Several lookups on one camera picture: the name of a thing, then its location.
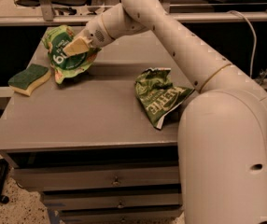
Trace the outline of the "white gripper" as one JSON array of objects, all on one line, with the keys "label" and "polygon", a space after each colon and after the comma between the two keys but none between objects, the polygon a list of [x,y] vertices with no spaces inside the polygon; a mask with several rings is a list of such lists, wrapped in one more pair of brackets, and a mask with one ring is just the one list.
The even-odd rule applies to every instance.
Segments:
[{"label": "white gripper", "polygon": [[102,16],[97,16],[86,23],[84,35],[86,37],[79,36],[63,48],[68,57],[88,52],[91,44],[96,48],[102,48],[114,41],[105,29]]}]

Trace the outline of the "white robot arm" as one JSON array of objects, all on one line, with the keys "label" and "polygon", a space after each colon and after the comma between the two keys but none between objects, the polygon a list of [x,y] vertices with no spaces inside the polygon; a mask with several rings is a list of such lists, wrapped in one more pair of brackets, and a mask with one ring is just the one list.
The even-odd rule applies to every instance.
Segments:
[{"label": "white robot arm", "polygon": [[267,92],[169,15],[121,0],[89,21],[68,56],[149,29],[199,93],[178,127],[185,224],[267,224]]}]

